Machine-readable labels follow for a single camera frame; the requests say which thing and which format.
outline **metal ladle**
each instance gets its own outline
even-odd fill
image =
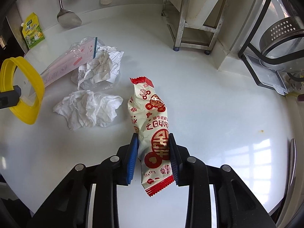
[[[63,28],[71,29],[82,24],[81,19],[74,12],[63,9],[61,0],[59,0],[59,4],[60,12],[57,15],[57,20]]]

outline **white table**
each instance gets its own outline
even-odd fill
[[[45,35],[47,39],[33,49],[43,63],[32,64],[42,70],[86,36],[123,50],[120,81],[108,93],[122,96],[124,102],[111,126],[70,131],[65,118],[53,113],[55,104],[77,90],[68,74],[46,88],[34,125],[22,123],[9,109],[0,110],[0,172],[33,212],[73,166],[99,164],[130,142],[129,78],[138,76],[152,80],[168,107],[169,131],[179,145],[206,164],[229,164],[268,212],[282,199],[287,146],[293,137],[284,97],[256,86],[252,78],[217,71],[211,56],[202,51],[174,52],[159,13],[103,18],[69,31],[57,25]],[[188,188],[175,183],[149,197],[141,186],[138,163],[131,185],[118,186],[120,225],[184,227],[187,198]]]

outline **metal rack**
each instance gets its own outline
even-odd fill
[[[223,1],[215,23],[216,27],[202,25],[197,28],[186,22],[190,0],[181,0],[180,12],[169,0],[163,0],[162,15],[168,18],[168,28],[174,41],[173,50],[179,51],[180,47],[188,47],[203,49],[206,55],[210,54],[223,24],[230,1]],[[210,32],[211,36],[208,36],[204,31]]]

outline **snack package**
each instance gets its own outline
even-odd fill
[[[25,22],[23,23],[22,34],[29,49],[33,48],[44,40],[44,35],[39,25],[38,17],[35,13],[31,13],[26,18]]]
[[[134,95],[128,110],[138,133],[141,183],[149,196],[172,183],[167,108],[146,77],[131,79]]]

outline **wrapper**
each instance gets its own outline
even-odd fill
[[[146,77],[131,79],[134,95],[128,109],[138,133],[142,186],[153,196],[173,182],[170,164],[167,107]]]

